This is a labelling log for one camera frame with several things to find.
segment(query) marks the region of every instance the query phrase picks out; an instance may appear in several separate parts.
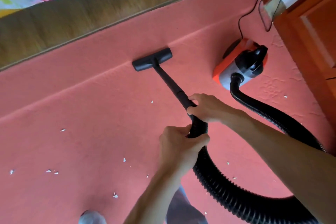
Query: black plastic tube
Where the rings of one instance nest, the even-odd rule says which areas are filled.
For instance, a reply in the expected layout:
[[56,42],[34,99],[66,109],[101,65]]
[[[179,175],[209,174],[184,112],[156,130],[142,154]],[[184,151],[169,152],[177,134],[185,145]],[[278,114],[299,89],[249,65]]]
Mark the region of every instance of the black plastic tube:
[[[292,117],[242,93],[239,90],[241,82],[239,77],[231,78],[230,92],[234,99],[275,124],[294,139],[324,151],[317,139]],[[202,133],[201,128],[194,129],[198,130],[196,135]],[[199,152],[193,170],[214,199],[225,209],[248,223],[318,224],[316,218],[294,196],[286,198],[263,197],[235,185],[218,170],[206,147],[203,147]]]

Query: pink carpet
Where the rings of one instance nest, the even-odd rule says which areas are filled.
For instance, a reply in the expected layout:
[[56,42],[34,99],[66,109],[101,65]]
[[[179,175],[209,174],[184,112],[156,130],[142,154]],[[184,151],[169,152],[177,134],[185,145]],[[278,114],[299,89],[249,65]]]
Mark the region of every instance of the pink carpet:
[[[169,46],[173,58],[162,68],[187,94],[203,92],[243,108],[211,75],[239,38],[239,16],[254,2],[183,0],[1,72],[2,222],[73,224],[96,209],[108,224],[122,223],[157,168],[163,128],[190,122],[155,71],[135,72],[131,61]],[[242,20],[242,30],[269,47],[265,71],[242,91],[300,121],[328,149],[332,129],[276,30],[266,33],[257,12]],[[234,132],[210,124],[209,135],[213,161],[236,184],[269,197],[290,195]],[[182,184],[209,223],[243,223],[193,172]]]

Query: leg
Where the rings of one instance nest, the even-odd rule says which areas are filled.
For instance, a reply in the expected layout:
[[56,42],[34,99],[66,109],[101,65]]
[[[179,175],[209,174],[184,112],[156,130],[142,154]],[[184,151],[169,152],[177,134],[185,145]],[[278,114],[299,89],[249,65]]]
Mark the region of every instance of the leg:
[[170,202],[166,222],[167,224],[208,224],[205,216],[190,204],[182,186],[175,192]]
[[106,224],[106,220],[100,213],[87,210],[79,218],[78,224]]

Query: wooden floor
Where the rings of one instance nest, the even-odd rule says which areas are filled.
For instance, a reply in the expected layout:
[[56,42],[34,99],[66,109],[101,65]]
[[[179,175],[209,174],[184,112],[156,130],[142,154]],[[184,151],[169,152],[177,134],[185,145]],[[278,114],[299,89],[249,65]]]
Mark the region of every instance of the wooden floor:
[[0,18],[0,70],[174,1],[54,0],[20,10]]

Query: person's right arm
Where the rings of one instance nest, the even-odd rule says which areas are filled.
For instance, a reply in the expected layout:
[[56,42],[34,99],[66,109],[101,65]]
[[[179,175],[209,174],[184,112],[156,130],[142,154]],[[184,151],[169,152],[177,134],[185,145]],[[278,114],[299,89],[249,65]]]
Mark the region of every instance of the person's right arm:
[[249,143],[271,170],[322,223],[336,223],[336,158],[232,108],[214,96],[194,94],[189,107],[205,122],[218,121]]

